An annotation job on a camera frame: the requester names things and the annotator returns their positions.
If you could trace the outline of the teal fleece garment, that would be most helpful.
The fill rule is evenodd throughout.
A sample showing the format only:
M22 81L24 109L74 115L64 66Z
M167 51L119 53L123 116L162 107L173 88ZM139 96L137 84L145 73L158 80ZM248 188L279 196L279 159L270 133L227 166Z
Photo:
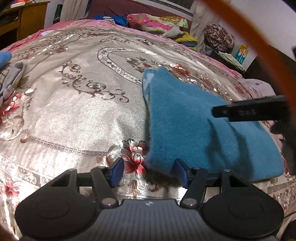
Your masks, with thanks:
M164 67L145 70L142 80L149 110L147 168L170 175L181 159L210 172L230 169L249 181L284 173L280 151L259 122L215 118L212 108L225 101L181 82Z

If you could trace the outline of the blue crumpled clothes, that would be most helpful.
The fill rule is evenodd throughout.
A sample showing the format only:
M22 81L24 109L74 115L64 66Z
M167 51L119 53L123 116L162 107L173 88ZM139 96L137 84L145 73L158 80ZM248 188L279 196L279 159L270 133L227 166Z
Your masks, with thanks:
M102 20L108 21L122 27L127 27L128 22L125 16L105 16L105 15L97 15L93 18L93 20Z

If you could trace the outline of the blue flower picture box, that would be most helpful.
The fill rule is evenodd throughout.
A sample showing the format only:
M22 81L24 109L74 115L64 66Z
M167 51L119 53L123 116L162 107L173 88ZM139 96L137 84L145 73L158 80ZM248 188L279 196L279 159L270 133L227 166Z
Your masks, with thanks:
M249 44L240 45L234 56L234 58L244 68L244 70L248 69L256 57L257 53L250 47Z

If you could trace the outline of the papers on nightstand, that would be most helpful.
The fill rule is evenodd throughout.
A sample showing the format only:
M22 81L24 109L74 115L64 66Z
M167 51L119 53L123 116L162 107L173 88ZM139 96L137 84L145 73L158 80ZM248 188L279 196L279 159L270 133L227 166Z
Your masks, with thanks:
M225 61L234 65L234 67L242 72L245 72L244 67L229 53L218 51L217 54Z

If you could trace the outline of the beige floral satin bedspread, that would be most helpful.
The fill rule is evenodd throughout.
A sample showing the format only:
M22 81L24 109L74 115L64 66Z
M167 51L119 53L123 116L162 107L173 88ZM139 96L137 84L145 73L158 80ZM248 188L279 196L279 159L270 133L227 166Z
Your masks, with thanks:
M278 147L284 173L248 181L284 211L275 236L228 238L212 230L195 209L183 208L186 189L174 176L145 165L149 110L143 74L161 67L195 84L225 105L255 98L244 83L187 51L112 30L74 28L46 32L11 52L8 66L27 60L29 70L1 106L1 240L23 238L17 206L68 169L88 173L124 160L112 189L119 206L103 209L86 231L66 240L295 240L295 177L281 153L283 137L257 121Z

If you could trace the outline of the yellow folded cloth stack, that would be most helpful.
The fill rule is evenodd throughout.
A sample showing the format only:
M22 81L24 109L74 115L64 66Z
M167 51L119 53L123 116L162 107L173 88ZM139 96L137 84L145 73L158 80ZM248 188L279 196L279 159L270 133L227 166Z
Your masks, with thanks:
M178 35L174 38L174 41L190 48L191 50L197 51L198 40L196 40L188 32L184 32L183 35Z

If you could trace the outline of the right beige curtain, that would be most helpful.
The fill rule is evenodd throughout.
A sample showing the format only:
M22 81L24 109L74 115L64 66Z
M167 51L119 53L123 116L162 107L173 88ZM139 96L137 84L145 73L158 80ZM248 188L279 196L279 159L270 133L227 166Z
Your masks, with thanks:
M210 24L219 23L221 18L212 12L203 1L196 2L197 5L192 18L190 34L198 40L197 51L205 54L205 28Z

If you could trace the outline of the beige curtain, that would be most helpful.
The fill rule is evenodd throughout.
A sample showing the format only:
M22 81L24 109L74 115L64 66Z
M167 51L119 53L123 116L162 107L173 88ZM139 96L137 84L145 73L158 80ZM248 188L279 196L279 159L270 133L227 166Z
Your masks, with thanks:
M64 0L60 21L67 22L83 19L88 2L88 0Z
M221 18L212 12L203 1L196 2L197 5L192 18L190 34L198 40L197 51L205 54L205 28L210 24L219 23Z

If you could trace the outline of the grey white stuffed cloth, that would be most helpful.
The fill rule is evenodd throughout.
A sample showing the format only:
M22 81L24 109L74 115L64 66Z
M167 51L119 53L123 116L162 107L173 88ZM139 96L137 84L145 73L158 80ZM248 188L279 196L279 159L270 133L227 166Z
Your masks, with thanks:
M169 31L162 34L163 37L170 39L176 38L179 35L184 35L179 26L173 26Z

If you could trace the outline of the grey sock pile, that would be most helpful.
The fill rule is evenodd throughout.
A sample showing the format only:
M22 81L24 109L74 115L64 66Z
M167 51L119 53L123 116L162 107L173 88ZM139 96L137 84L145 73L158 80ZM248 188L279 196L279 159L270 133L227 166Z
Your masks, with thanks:
M16 61L9 67L8 63L11 58L11 52L1 52L1 106L15 91L19 81L29 70L27 60Z

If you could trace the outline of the pink floral pillow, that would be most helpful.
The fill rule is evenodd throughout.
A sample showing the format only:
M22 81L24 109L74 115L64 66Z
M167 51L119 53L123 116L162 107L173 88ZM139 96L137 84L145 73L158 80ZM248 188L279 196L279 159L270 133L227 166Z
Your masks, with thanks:
M164 34L175 26L180 29L189 27L187 20L179 16L152 16L141 13L129 14L126 19L130 28L149 33Z

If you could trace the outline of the dark red headboard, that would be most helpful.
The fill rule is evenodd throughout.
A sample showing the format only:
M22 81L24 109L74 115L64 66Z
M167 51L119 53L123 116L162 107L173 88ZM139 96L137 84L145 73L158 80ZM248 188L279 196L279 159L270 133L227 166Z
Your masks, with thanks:
M183 13L152 1L91 1L87 15L92 19L97 15L128 16L129 14L149 14L152 16L179 16L187 20L190 28L193 14Z

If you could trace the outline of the pink bed sheet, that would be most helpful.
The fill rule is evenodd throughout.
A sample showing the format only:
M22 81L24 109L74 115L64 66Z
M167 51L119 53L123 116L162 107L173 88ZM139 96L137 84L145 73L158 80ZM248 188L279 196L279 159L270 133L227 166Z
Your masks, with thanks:
M155 41L159 41L159 42L166 43L169 45L173 45L174 47L177 47L178 50L181 50L181 52L187 51L189 54L191 54L193 56L198 56L204 60L207 60L207 61L213 63L215 66L223 69L229 75L231 75L232 77L234 77L236 79L240 79L243 77L242 74L240 74L237 70L232 70L229 67L227 67L225 64L222 64L221 62L215 60L214 58L211 58L211 57L206 56L202 53L193 51L193 50L189 49L188 47L186 47L180 43L177 43L174 40L171 40L169 38L165 38L161 35L153 35L151 33L135 30L132 28L122 27L117 24L113 24L113 23L110 23L107 21L102 21L102 20L88 20L88 19L86 19L86 20L72 20L72 21L68 21L68 22L56 23L55 25L53 25L49 28L41 29L38 32L29 35L25 39L14 42L13 44L9 45L8 47L2 49L2 51L10 51L10 52L16 51L17 49L19 49L22 46L25 46L31 42L41 39L45 35L46 31L49 32L47 35L50 35L54 31L69 30L69 29L74 29L74 28L90 28L92 30L102 29L102 30L106 30L106 31L107 30L119 31L122 34L132 34L137 37L144 38L150 42L155 40Z

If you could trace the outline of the wooden side cabinet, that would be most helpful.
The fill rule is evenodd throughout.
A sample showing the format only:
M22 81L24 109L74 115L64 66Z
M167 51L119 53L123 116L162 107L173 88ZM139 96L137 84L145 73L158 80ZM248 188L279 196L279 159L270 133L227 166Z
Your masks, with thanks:
M44 28L49 1L9 8L1 13L1 49Z

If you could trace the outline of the left beige curtain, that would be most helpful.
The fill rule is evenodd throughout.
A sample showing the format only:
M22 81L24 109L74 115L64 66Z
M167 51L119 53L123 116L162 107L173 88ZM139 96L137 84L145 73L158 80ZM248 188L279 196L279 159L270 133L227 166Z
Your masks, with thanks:
M83 19L88 2L88 0L64 0L60 21L67 22Z

